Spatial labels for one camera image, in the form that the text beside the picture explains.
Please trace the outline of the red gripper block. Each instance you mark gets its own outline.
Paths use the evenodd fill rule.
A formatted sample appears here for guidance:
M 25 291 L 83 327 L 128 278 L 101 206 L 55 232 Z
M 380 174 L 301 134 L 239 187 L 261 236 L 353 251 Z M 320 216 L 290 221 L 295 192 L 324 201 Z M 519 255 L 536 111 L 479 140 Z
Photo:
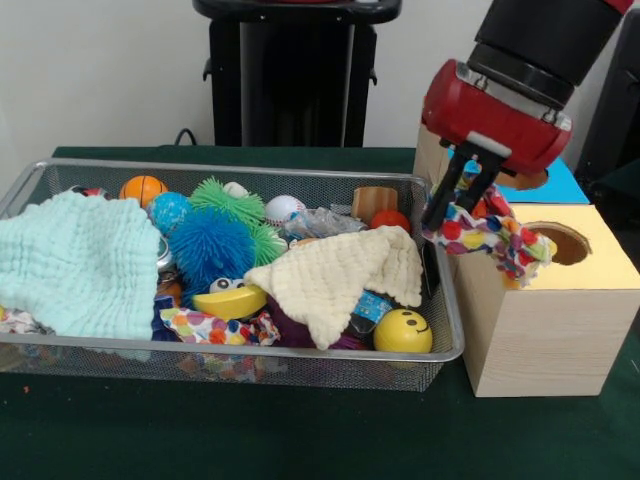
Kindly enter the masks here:
M 422 123 L 431 133 L 458 146 L 469 142 L 498 156 L 469 158 L 468 147 L 456 147 L 444 176 L 422 216 L 423 227 L 437 231 L 468 161 L 479 173 L 462 193 L 471 213 L 503 167 L 534 175 L 561 154 L 572 133 L 572 120 L 519 94 L 464 62 L 447 60 L 434 76 L 424 99 Z

